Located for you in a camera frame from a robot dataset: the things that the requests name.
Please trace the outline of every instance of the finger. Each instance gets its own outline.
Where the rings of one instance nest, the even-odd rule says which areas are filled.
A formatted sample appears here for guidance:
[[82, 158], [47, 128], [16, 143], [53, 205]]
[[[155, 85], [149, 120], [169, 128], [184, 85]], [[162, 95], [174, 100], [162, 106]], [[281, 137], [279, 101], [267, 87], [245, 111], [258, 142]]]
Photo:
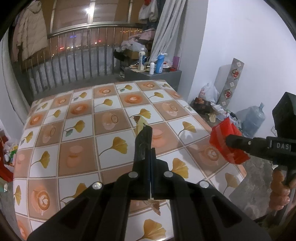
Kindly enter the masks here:
[[272, 191], [274, 191], [276, 194], [280, 196], [288, 196], [290, 193], [289, 187], [284, 186], [281, 182], [277, 182], [275, 180], [271, 182], [270, 188]]
[[282, 182], [285, 180], [285, 177], [281, 170], [275, 169], [272, 173], [272, 179], [277, 182]]
[[270, 194], [270, 203], [274, 206], [285, 206], [290, 202], [290, 198], [287, 196], [279, 196], [275, 192]]
[[275, 211], [279, 211], [284, 208], [284, 206], [278, 206], [278, 205], [275, 205], [274, 203], [271, 203], [271, 202], [269, 202], [269, 207]]

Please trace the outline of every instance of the tile pattern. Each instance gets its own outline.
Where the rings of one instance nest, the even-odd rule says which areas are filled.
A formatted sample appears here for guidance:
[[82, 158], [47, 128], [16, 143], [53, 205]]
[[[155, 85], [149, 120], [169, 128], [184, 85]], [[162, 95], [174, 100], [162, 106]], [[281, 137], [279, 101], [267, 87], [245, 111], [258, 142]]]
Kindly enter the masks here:
[[[60, 93], [33, 102], [19, 143], [13, 192], [24, 239], [77, 192], [132, 170], [141, 116], [153, 128], [157, 157], [185, 180], [208, 180], [228, 197], [246, 176], [209, 144], [211, 128], [163, 80]], [[157, 237], [144, 233], [150, 227], [158, 228]], [[172, 236], [168, 201], [131, 201], [126, 240]]]

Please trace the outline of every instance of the blue bottle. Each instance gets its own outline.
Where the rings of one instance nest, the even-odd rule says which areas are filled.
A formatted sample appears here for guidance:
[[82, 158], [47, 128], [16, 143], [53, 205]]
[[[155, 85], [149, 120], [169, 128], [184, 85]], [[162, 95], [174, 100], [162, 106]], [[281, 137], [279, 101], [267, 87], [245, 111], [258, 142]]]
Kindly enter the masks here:
[[155, 73], [160, 74], [163, 72], [163, 63], [165, 61], [165, 55], [168, 55], [167, 53], [161, 53], [158, 57], [157, 57], [157, 61], [156, 61], [156, 68], [155, 68]]
[[265, 114], [263, 113], [264, 104], [258, 106], [251, 106], [248, 108], [246, 119], [242, 123], [242, 131], [248, 138], [253, 138], [257, 130], [265, 120]]

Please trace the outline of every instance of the curtain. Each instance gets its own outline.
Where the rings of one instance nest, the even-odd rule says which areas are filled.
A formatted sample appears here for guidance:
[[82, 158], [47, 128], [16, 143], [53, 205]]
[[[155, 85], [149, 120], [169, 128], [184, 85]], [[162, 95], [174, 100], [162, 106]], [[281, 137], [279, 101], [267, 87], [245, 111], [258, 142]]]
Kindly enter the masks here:
[[156, 61], [160, 53], [176, 47], [176, 34], [180, 29], [181, 16], [184, 16], [185, 3], [186, 0], [166, 0], [156, 29], [150, 62]]

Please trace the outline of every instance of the plastic bottle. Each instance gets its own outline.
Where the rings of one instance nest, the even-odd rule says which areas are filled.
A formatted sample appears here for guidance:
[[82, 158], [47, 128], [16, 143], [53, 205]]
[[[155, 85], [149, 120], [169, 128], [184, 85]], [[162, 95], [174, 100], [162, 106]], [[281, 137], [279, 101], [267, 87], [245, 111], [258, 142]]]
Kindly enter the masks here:
[[168, 54], [160, 53], [160, 55], [157, 57], [156, 68], [155, 68], [155, 73], [157, 74], [160, 74], [163, 72], [163, 62], [165, 61], [165, 55], [168, 55]]
[[248, 138], [253, 138], [257, 130], [265, 120], [265, 114], [263, 113], [264, 104], [260, 106], [251, 106], [248, 108], [246, 119], [242, 123], [242, 131]]
[[149, 74], [154, 74], [154, 67], [155, 67], [155, 63], [151, 62]]
[[139, 52], [139, 66], [138, 66], [138, 70], [144, 70], [145, 69], [145, 57], [146, 57], [146, 53], [145, 53], [145, 49], [142, 48], [141, 51]]

